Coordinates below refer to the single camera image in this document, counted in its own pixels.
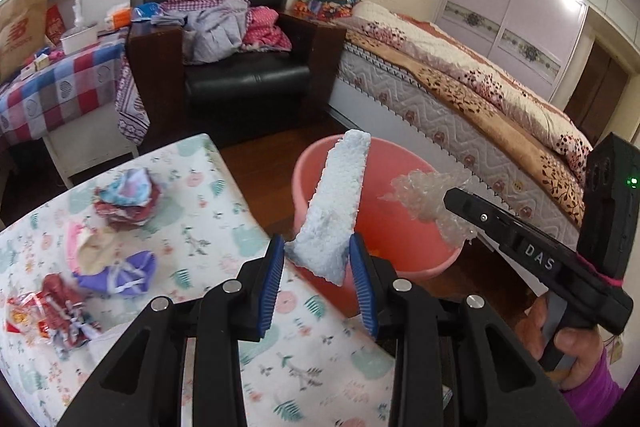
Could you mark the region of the right hand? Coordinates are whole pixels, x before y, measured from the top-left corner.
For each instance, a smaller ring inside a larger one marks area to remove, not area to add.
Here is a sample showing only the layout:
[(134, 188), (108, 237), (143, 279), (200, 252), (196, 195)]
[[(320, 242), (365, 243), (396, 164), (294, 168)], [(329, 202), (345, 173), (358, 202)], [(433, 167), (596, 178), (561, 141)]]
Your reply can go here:
[[(547, 315), (547, 297), (540, 296), (529, 308), (526, 317), (515, 326), (515, 334), (535, 360), (542, 357), (546, 347), (542, 328), (547, 322)], [(553, 342), (564, 355), (574, 358), (574, 363), (570, 369), (551, 372), (549, 377), (552, 381), (563, 391), (573, 390), (585, 383), (599, 364), (604, 350), (599, 329), (567, 327), (555, 334)]]

